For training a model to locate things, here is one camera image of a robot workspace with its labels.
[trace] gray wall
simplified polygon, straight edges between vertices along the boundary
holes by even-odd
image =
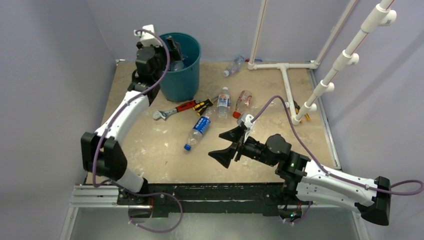
[[[133,30],[154,24],[159,34],[183,32],[202,47],[202,61],[249,56],[260,0],[87,0],[117,59],[135,59]],[[269,0],[258,58],[314,60],[349,0]]]
[[[85,1],[0,3],[0,232],[58,239],[115,61]]]
[[[315,72],[321,80],[347,47],[378,0],[357,5]],[[387,177],[392,183],[424,180],[424,2],[396,1],[396,22],[379,27],[358,48],[359,63],[334,79],[322,100],[344,171]],[[410,191],[411,184],[394,188]],[[393,196],[390,227],[367,224],[372,240],[418,240],[424,236],[424,194]]]

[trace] bucket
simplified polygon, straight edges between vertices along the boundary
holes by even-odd
[[[179,71],[169,71],[160,82],[160,90],[169,101],[177,103],[190,101],[195,97],[199,89],[199,68],[202,49],[194,37],[181,32],[160,35],[160,38],[167,46],[166,38],[168,36],[172,36],[174,41],[180,44],[185,68]]]

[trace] beige tabletop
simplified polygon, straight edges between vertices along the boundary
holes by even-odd
[[[247,70],[245,67],[231,77],[223,77],[226,62],[202,62],[200,64],[200,87],[195,99],[211,98],[228,87],[231,93],[231,113],[242,90],[252,92],[249,112],[256,115],[264,104],[274,95],[286,98],[286,91],[281,72],[277,69]],[[119,63],[107,101],[103,122],[121,103],[135,69],[133,62]],[[311,81],[305,69],[289,69],[288,77],[294,99],[303,103],[312,93]],[[189,131],[199,117],[192,109],[171,115],[166,121],[153,120],[157,110],[167,111],[178,104],[167,101],[159,92],[152,105],[141,114],[129,131],[123,143],[123,151],[128,160],[128,167],[145,177],[149,183],[264,183],[281,182],[274,172],[275,167],[242,156],[240,161],[232,161],[229,168],[224,168],[208,152],[225,149],[230,142],[218,138],[237,126],[236,119],[229,117],[225,123],[218,123],[216,117],[211,119],[209,129],[201,142],[188,152],[184,150]],[[298,135],[318,160],[328,167],[333,161],[327,145],[323,123],[318,112],[309,114],[311,121],[303,121],[295,127]],[[283,105],[275,99],[267,110],[258,118],[250,136],[265,143],[274,134],[281,134],[292,150],[308,155],[294,137]],[[91,183],[88,174],[87,183]]]

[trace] pliers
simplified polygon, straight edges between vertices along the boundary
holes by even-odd
[[[213,106],[214,105],[214,102],[216,101],[216,100],[218,100],[218,97],[219,96],[216,96],[216,97],[214,97],[214,98],[208,98],[208,99],[206,99],[206,100],[204,100],[204,101],[201,101],[200,103],[198,103],[198,104],[196,104],[194,107],[193,107],[193,110],[194,111],[197,111],[197,115],[199,115],[199,116],[202,116],[203,115],[203,113],[206,111],[206,109],[208,108],[208,107],[211,107],[211,106]]]
[[[300,111],[300,109],[301,109],[301,107],[298,105],[298,103],[295,100],[293,100],[293,103],[294,103],[294,108],[296,109],[296,113],[298,114],[299,111]],[[305,117],[306,117],[306,120],[307,121],[310,121],[311,120],[311,118],[309,117],[309,115],[307,113],[305,114]]]

